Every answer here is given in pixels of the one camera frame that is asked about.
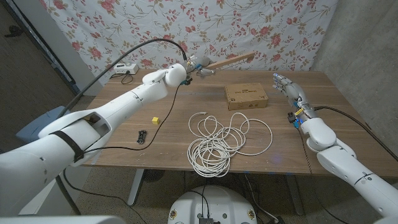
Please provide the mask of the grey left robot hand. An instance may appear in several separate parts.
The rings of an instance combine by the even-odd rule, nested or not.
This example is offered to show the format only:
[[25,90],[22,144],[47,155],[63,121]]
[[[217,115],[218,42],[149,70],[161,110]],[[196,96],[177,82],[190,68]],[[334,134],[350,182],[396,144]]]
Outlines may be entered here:
[[200,78],[205,78],[214,75],[215,69],[207,68],[211,64],[211,60],[208,57],[196,57],[193,59],[194,69],[197,71],[197,75]]

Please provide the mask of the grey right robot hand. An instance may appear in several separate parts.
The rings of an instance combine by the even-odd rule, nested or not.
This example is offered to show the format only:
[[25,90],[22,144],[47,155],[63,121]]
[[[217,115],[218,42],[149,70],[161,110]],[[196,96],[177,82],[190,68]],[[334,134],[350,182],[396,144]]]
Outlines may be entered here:
[[273,88],[283,93],[291,106],[304,111],[313,109],[299,84],[278,73],[273,74],[273,81]]

